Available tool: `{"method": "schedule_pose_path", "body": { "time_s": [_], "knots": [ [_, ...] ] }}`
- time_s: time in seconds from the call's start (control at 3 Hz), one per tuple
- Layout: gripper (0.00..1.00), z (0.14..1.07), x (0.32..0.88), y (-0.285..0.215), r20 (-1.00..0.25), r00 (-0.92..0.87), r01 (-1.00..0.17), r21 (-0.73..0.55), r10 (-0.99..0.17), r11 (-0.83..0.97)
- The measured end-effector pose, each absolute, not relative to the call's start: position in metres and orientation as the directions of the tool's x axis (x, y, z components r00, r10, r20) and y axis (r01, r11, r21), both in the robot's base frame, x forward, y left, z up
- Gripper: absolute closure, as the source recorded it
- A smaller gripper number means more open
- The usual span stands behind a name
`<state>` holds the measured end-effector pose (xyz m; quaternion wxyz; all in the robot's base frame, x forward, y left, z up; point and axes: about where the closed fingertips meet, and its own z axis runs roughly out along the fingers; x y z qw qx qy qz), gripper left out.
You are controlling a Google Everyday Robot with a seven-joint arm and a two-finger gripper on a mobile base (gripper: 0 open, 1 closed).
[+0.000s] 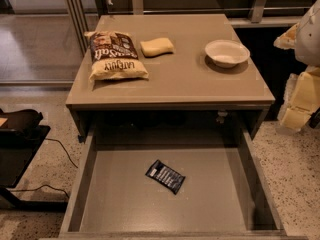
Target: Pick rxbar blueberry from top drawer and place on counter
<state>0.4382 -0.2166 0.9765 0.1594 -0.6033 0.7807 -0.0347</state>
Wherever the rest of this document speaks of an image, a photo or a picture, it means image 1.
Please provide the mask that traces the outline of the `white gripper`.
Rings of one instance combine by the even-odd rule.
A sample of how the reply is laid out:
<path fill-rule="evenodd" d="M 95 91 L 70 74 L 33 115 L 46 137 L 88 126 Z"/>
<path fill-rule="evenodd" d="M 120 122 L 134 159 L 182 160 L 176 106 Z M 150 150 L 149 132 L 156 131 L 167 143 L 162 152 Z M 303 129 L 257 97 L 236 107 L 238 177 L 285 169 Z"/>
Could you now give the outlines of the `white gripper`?
<path fill-rule="evenodd" d="M 276 38 L 273 45 L 288 50 L 295 48 L 296 32 L 299 24 L 296 23 L 286 32 Z M 314 113 L 320 107 L 320 68 L 308 66 L 297 80 L 293 95 L 292 106 L 308 113 Z M 281 126 L 300 131 L 309 121 L 311 115 L 305 111 L 282 107 L 279 111 Z"/>

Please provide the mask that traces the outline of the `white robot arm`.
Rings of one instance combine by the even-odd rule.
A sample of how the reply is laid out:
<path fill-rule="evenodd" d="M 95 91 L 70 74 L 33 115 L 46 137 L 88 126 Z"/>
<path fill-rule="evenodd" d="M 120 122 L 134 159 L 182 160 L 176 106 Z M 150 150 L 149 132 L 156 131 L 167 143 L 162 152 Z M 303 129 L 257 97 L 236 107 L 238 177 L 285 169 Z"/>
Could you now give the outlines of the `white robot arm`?
<path fill-rule="evenodd" d="M 320 107 L 320 0 L 297 24 L 277 37 L 274 46 L 293 49 L 296 60 L 307 66 L 299 75 L 289 76 L 277 117 L 282 128 L 298 132 Z"/>

